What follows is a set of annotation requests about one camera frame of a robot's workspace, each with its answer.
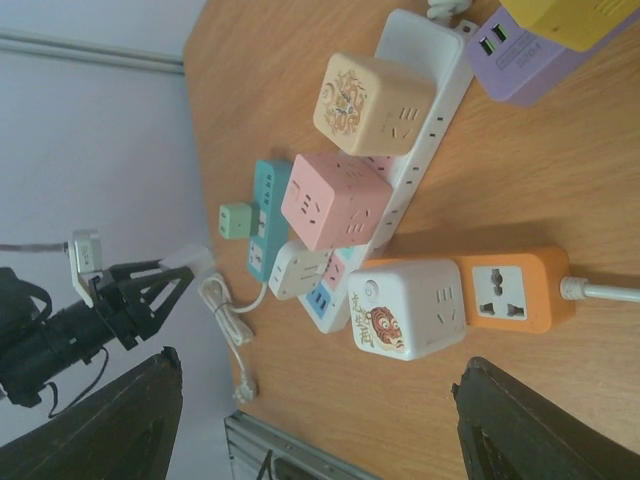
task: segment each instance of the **metal frame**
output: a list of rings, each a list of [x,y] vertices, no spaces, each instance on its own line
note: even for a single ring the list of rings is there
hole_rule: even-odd
[[[237,411],[227,417],[224,424],[235,480],[244,479],[239,476],[240,472],[251,472],[253,478],[256,478],[269,450],[273,451],[273,460],[286,460],[308,473],[309,478],[380,480],[380,477],[371,475],[246,413]]]

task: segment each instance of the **yellow power strip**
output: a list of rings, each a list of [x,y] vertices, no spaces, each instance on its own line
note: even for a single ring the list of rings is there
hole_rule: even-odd
[[[584,52],[640,8],[640,0],[500,0],[524,29]]]

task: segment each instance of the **wooden table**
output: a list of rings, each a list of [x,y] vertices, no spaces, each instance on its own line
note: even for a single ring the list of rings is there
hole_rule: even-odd
[[[251,196],[254,162],[336,151],[312,111],[329,56],[372,54],[394,8],[414,0],[212,0],[184,51],[219,266],[239,302],[259,285],[246,241],[217,233],[221,203]],[[477,0],[482,23],[498,7]],[[640,22],[534,108],[474,81],[388,251],[564,247],[574,274],[640,285]],[[485,356],[591,427],[640,451],[640,306],[580,303],[545,335],[471,329],[402,363],[323,335],[297,300],[246,315],[260,396],[242,409],[386,479],[464,478],[451,384]]]

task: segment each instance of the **white wall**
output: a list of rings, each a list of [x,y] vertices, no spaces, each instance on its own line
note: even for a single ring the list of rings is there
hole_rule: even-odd
[[[208,245],[184,78],[2,53],[0,64],[0,242],[64,241],[73,229],[96,227],[107,265]],[[61,254],[5,253],[0,265],[47,289],[54,310],[78,299]],[[109,344],[99,386],[164,345],[177,349],[184,370],[168,478],[228,478],[229,358],[195,284],[160,334],[130,352]],[[94,378],[101,355],[56,378],[61,405]],[[0,444],[44,423],[50,406],[48,390],[31,410],[0,402]]]
[[[182,54],[206,0],[0,0],[0,28]]]

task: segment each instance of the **black cable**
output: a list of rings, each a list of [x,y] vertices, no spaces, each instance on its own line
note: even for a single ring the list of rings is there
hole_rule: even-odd
[[[269,476],[269,480],[273,480],[273,473],[271,472],[271,457],[273,456],[273,450],[269,450],[267,452],[267,456],[264,457],[262,461],[262,466],[260,467],[260,471],[258,472],[258,478],[256,480],[262,480],[264,478],[265,472]]]
[[[64,407],[62,410],[60,410],[57,413],[53,413],[53,411],[58,406],[58,386],[55,384],[55,382],[49,382],[49,383],[45,384],[45,387],[50,387],[51,391],[53,392],[53,406],[51,407],[51,411],[49,412],[49,419],[55,418],[58,415],[60,415],[61,413],[66,412],[67,410],[69,410],[71,407],[75,406],[80,400],[82,400],[84,398],[84,396],[87,393],[89,393],[91,390],[93,390],[93,387],[95,387],[98,384],[98,382],[102,378],[102,375],[104,374],[104,371],[107,369],[107,364],[109,363],[109,352],[107,351],[107,349],[104,348],[104,347],[100,347],[100,350],[102,350],[104,352],[104,363],[102,364],[102,368],[100,369],[100,372],[98,373],[98,376],[95,378],[95,380],[93,382],[91,382],[89,384],[89,386],[87,388],[85,388],[83,391],[81,391],[80,394],[76,398],[74,398],[69,405],[67,405],[66,407]]]

